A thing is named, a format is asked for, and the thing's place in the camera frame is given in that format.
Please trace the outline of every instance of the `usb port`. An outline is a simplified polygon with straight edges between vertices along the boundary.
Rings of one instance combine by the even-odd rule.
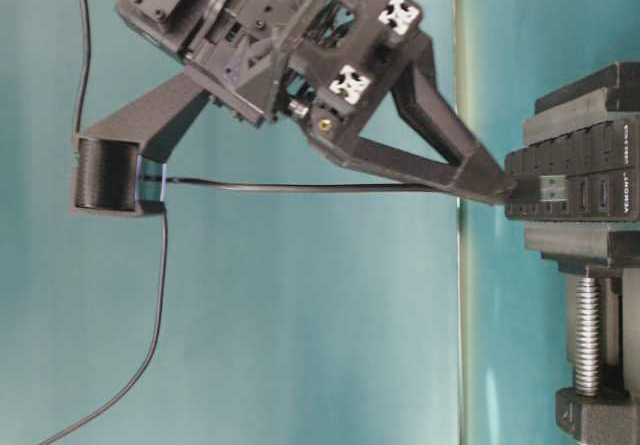
[[[606,212],[609,210],[609,178],[601,178],[598,189],[600,210]]]
[[[586,212],[589,208],[589,179],[580,180],[580,211]]]

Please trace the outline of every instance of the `blue wall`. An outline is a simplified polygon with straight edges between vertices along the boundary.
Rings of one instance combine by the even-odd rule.
[[[537,97],[640,60],[640,0],[458,0],[461,109],[496,157],[522,146]],[[465,204],[467,443],[573,443],[555,426],[571,384],[563,278],[524,250],[522,223]]]
[[[453,0],[419,0],[453,97]],[[86,123],[178,71],[91,0]],[[79,73],[77,0],[0,0],[0,443],[32,444],[93,410],[146,350],[157,220],[67,214]],[[390,104],[371,136],[409,148]],[[363,177],[296,127],[208,109],[173,174]],[[457,440],[456,202],[171,189],[167,315],[156,361],[65,444],[389,444]]]

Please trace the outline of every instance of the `white label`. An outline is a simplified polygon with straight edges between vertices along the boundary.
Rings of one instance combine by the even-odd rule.
[[[629,156],[630,152],[629,152],[629,144],[630,144],[630,139],[629,139],[629,124],[624,125],[624,164],[625,165],[629,165],[629,162],[631,161],[631,157]]]
[[[627,172],[622,174],[622,180],[624,181],[624,213],[628,214],[631,211],[631,180]]]
[[[345,65],[340,71],[340,75],[336,78],[329,90],[336,95],[340,95],[351,105],[356,105],[364,92],[371,85],[371,80],[364,75],[359,74],[351,65]]]
[[[407,5],[406,0],[391,0],[378,20],[389,25],[397,34],[404,35],[419,16],[420,10]]]

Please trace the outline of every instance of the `black 3d-printed part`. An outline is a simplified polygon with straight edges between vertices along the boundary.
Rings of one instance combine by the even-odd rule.
[[[133,211],[138,147],[127,142],[81,139],[76,206]]]
[[[210,97],[254,126],[291,118],[341,167],[490,204],[516,187],[438,92],[414,0],[119,0],[116,8],[185,70],[82,138],[138,143],[143,157],[166,163]],[[444,161],[363,136],[390,93]],[[185,117],[190,100],[196,113]]]

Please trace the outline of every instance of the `black wire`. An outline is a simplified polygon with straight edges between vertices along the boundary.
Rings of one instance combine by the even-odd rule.
[[[89,1],[79,0],[80,4],[80,19],[82,22],[82,43],[83,43],[83,57],[82,57],[82,70],[80,73],[80,83],[78,85],[78,91],[76,93],[75,110],[73,113],[73,129],[71,134],[72,143],[75,136],[80,132],[82,128],[82,112],[84,110],[84,102],[87,96],[87,85],[89,83],[89,72],[91,70],[91,19],[89,14]]]
[[[142,365],[138,368],[136,373],[131,377],[131,379],[126,383],[122,389],[118,393],[116,393],[113,398],[111,398],[107,403],[98,408],[95,412],[87,415],[81,420],[77,421],[73,425],[65,428],[61,432],[56,433],[50,438],[40,442],[38,445],[51,445],[52,443],[57,442],[58,440],[66,437],[70,433],[75,432],[80,427],[83,427],[87,423],[92,420],[98,418],[103,413],[107,412],[111,407],[113,407],[116,403],[118,403],[128,392],[133,388],[133,386],[140,380],[140,377],[144,374],[144,372],[149,367],[153,356],[156,353],[158,348],[158,340],[160,338],[160,328],[162,325],[162,312],[164,309],[164,293],[165,293],[165,282],[167,278],[167,252],[169,248],[169,220],[166,212],[162,216],[162,252],[160,258],[160,280],[158,282],[158,291],[157,291],[157,299],[156,299],[156,308],[155,308],[155,316],[154,316],[154,325],[153,325],[153,335],[151,338],[151,345],[149,346],[149,351],[142,362]]]
[[[162,177],[145,176],[144,180],[150,182],[160,182]],[[170,177],[167,183],[174,185],[194,185],[198,187],[213,188],[216,190],[229,190],[232,192],[249,193],[428,193],[434,190],[424,185],[409,184],[345,184],[345,185],[294,185],[294,184],[251,184],[251,183],[229,183],[215,180],[204,180],[190,177]]]

